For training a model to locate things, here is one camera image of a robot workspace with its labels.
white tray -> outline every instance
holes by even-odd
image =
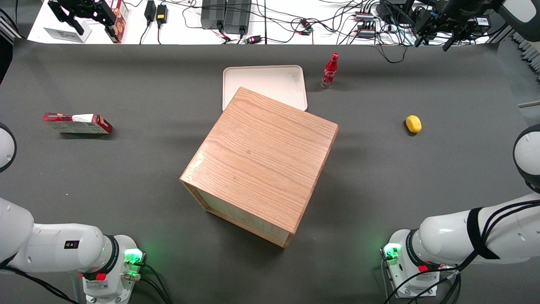
[[[302,111],[307,109],[306,85],[299,65],[226,68],[223,71],[223,111],[240,87]]]

yellow sponge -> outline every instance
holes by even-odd
[[[420,122],[420,118],[418,118],[418,116],[407,116],[407,119],[405,119],[405,124],[411,133],[418,133],[420,130],[422,130],[422,123]]]

red box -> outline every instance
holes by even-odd
[[[109,134],[112,131],[112,125],[99,114],[64,115],[47,112],[42,120],[60,133]]]
[[[114,37],[110,37],[113,43],[122,43],[122,38],[126,31],[127,10],[126,4],[123,0],[115,0],[111,5],[112,11],[116,15],[116,22],[112,26],[114,29]]]

wooden box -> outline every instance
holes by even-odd
[[[333,122],[240,88],[180,180],[208,212],[286,248],[337,133]]]

green led light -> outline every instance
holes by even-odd
[[[386,244],[386,246],[383,248],[384,254],[386,254],[386,258],[388,260],[393,260],[397,258],[401,251],[401,245],[395,244],[395,243],[389,243]]]
[[[124,261],[129,263],[142,262],[143,252],[139,249],[128,249],[124,252]]]

